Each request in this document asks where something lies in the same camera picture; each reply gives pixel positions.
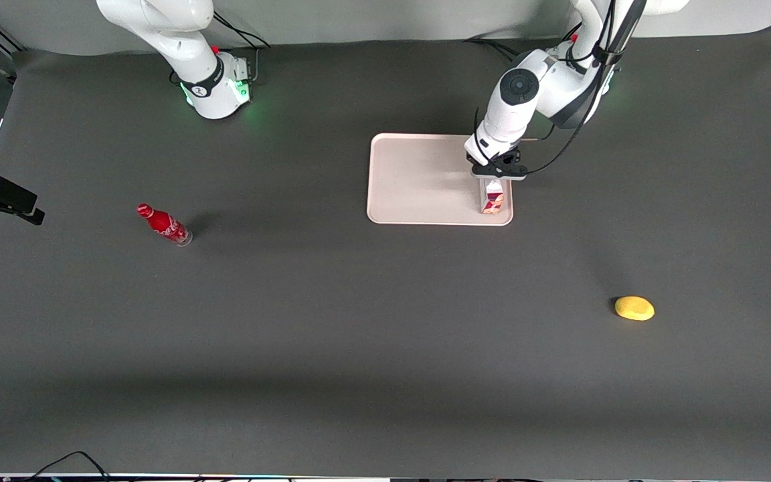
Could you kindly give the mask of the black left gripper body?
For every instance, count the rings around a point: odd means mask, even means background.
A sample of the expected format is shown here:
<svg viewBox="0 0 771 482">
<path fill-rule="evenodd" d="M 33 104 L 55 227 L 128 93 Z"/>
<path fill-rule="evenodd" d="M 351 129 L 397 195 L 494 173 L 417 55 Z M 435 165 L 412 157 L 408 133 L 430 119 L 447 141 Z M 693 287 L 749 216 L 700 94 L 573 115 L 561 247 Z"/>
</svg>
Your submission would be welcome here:
<svg viewBox="0 0 771 482">
<path fill-rule="evenodd" d="M 529 169 L 522 163 L 520 152 L 507 152 L 493 157 L 486 165 L 481 165 L 470 153 L 467 159 L 472 163 L 474 176 L 527 176 Z"/>
</svg>

